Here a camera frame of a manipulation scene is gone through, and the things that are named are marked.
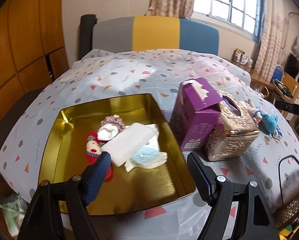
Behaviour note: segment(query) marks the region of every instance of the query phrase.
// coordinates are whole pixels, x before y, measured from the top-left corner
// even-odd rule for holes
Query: purple box
[[[218,103],[222,98],[206,79],[194,80],[209,93],[208,97],[201,100],[192,84],[183,85],[182,89],[179,89],[170,126],[182,151],[199,150],[220,116]]]

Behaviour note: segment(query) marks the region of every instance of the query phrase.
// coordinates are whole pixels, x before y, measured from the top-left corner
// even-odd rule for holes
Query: ornate tissue box
[[[259,130],[247,110],[228,92],[217,90],[220,119],[209,135],[204,150],[210,161],[221,161],[241,155],[255,140]]]

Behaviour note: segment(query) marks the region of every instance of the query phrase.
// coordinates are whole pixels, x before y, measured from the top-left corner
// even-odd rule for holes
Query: window frame
[[[232,27],[235,27],[238,29],[238,32],[244,36],[246,36],[247,38],[255,41],[255,42],[259,42],[259,39],[260,39],[260,34],[261,34],[261,22],[262,22],[262,18],[263,18],[263,8],[264,8],[264,0],[257,0],[257,3],[256,3],[256,16],[255,18],[248,15],[246,12],[245,12],[245,3],[246,3],[246,0],[244,0],[244,8],[243,10],[240,10],[236,7],[234,7],[232,5],[232,0],[229,0],[228,3],[226,2],[223,2],[221,0],[216,0],[218,2],[221,2],[223,4],[226,4],[228,5],[228,20],[225,20],[223,18],[220,18],[220,17],[217,17],[217,16],[213,16],[211,14],[212,12],[212,2],[213,0],[211,0],[211,7],[210,7],[210,14],[204,14],[204,13],[200,13],[200,12],[196,12],[196,11],[193,11],[193,15],[192,15],[192,18],[194,19],[197,19],[197,20],[203,20],[203,21],[209,21],[209,20],[206,20],[206,17],[210,18],[210,19],[215,19],[217,21],[220,21],[220,22],[223,22],[223,23],[226,23],[227,25],[230,25]],[[244,26],[244,22],[245,22],[245,16],[249,16],[251,17],[252,19],[255,20],[255,27],[254,27],[254,33],[250,33],[249,31],[245,30],[244,28],[236,25],[236,24],[233,24],[231,23],[231,19],[232,19],[232,9],[236,9],[240,12],[243,13],[243,20],[242,20],[242,26]]]

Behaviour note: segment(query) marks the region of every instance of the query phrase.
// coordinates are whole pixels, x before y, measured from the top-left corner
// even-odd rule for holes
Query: patterned bed sheet
[[[225,175],[232,182],[257,181],[270,208],[275,210],[281,204],[278,162],[290,154],[299,160],[299,142],[291,127],[271,103],[249,87],[251,77],[246,71],[215,55],[179,49],[118,54],[92,50],[46,87],[17,121],[0,151],[0,173],[30,202],[37,188],[49,131],[62,108],[103,98],[151,93],[169,120],[180,82],[195,77],[206,78],[214,88],[230,92],[238,101],[250,98],[254,105],[278,116],[283,133],[280,141],[261,132],[240,157],[204,162],[217,175]],[[299,185],[299,167],[291,158],[282,163],[281,170],[286,197]],[[101,218],[101,222],[96,217],[92,220],[101,238],[115,235],[117,239],[196,239],[209,211],[210,207],[196,191],[151,210]],[[236,211],[237,203],[233,203],[224,239],[231,235]],[[62,217],[64,225],[70,228],[68,216]]]

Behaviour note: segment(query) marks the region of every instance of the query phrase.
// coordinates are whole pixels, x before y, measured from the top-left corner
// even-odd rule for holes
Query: window
[[[258,36],[261,0],[195,0],[194,11],[236,26]]]

